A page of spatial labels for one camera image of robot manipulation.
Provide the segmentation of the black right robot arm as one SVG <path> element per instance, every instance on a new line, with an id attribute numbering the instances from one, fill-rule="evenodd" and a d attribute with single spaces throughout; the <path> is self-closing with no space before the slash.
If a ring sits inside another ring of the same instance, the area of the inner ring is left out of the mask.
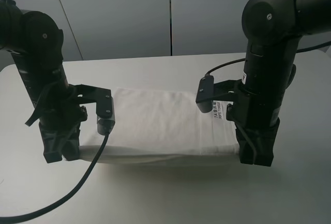
<path id="1" fill-rule="evenodd" d="M 244 72 L 227 119 L 236 126 L 240 162 L 269 167 L 299 41 L 330 31 L 330 0 L 249 0 L 242 28 L 248 39 Z"/>

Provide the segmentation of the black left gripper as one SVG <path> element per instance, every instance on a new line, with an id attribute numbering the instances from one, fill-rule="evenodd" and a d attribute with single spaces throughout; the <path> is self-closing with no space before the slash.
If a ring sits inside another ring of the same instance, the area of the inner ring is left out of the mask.
<path id="1" fill-rule="evenodd" d="M 87 120 L 85 106 L 69 104 L 60 108 L 37 107 L 43 156 L 47 163 L 80 158 L 80 125 Z"/>

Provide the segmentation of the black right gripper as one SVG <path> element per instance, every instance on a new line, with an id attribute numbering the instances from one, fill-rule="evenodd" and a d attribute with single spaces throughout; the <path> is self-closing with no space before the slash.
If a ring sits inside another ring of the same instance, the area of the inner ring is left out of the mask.
<path id="1" fill-rule="evenodd" d="M 272 165 L 280 107 L 278 101 L 244 92 L 238 92 L 237 101 L 227 106 L 226 118 L 235 123 L 242 164 Z"/>

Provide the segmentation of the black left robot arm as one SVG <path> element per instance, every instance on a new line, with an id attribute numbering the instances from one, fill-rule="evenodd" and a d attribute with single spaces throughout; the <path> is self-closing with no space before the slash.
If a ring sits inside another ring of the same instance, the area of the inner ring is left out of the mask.
<path id="1" fill-rule="evenodd" d="M 80 125 L 87 119 L 65 75 L 63 42 L 63 31 L 47 14 L 1 1 L 1 49 L 11 54 L 33 104 L 25 124 L 38 122 L 47 163 L 79 159 Z"/>

